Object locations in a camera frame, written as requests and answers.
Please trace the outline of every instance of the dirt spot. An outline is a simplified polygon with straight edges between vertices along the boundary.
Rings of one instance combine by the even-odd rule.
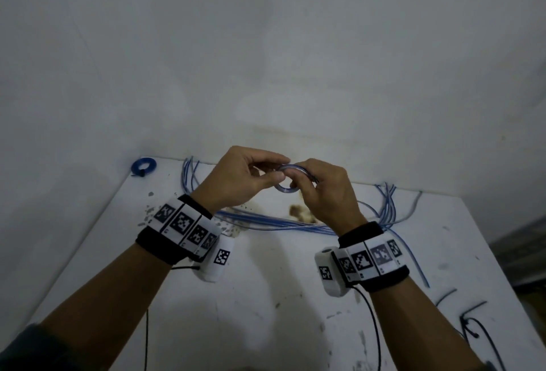
[[[288,214],[302,223],[318,224],[317,218],[303,205],[292,204],[288,210]]]

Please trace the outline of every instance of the white table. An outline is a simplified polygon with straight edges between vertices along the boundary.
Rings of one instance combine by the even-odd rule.
[[[33,322],[133,243],[148,214],[181,194],[182,162],[160,158],[157,164],[145,178],[127,177]],[[212,168],[200,165],[198,179]],[[359,200],[380,208],[375,187],[353,186]],[[408,211],[415,194],[395,192],[399,215]],[[288,217],[291,204],[303,204],[301,195],[270,188],[247,207]],[[363,212],[371,217],[368,209]],[[487,327],[507,369],[535,370],[546,363],[546,350],[460,198],[423,194],[415,214],[396,227],[427,275],[430,289],[410,262],[412,277],[426,294],[435,301],[458,289],[440,306],[455,327],[460,328],[461,312],[487,300],[473,316]],[[320,283],[313,255],[336,244],[334,236],[238,228],[232,233],[234,253],[218,283],[204,283],[192,271],[178,270],[162,285],[150,307],[148,370],[377,369],[375,333],[364,301],[354,291],[344,298],[329,297]],[[497,365],[484,337],[471,338],[471,345],[480,358]],[[142,320],[113,369],[143,369],[144,348]],[[383,340],[382,357],[382,369],[394,370]]]

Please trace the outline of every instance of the sleeve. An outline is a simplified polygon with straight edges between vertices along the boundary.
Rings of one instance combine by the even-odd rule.
[[[0,371],[51,369],[59,371],[97,370],[86,366],[70,348],[39,325],[30,325],[0,353]]]

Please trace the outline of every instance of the wristband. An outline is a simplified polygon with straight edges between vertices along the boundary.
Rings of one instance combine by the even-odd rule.
[[[360,283],[366,291],[376,292],[409,276],[400,247],[376,222],[351,230],[339,244],[332,257],[347,285]]]
[[[188,195],[173,197],[152,216],[136,243],[168,264],[202,261],[220,236],[212,214]]]

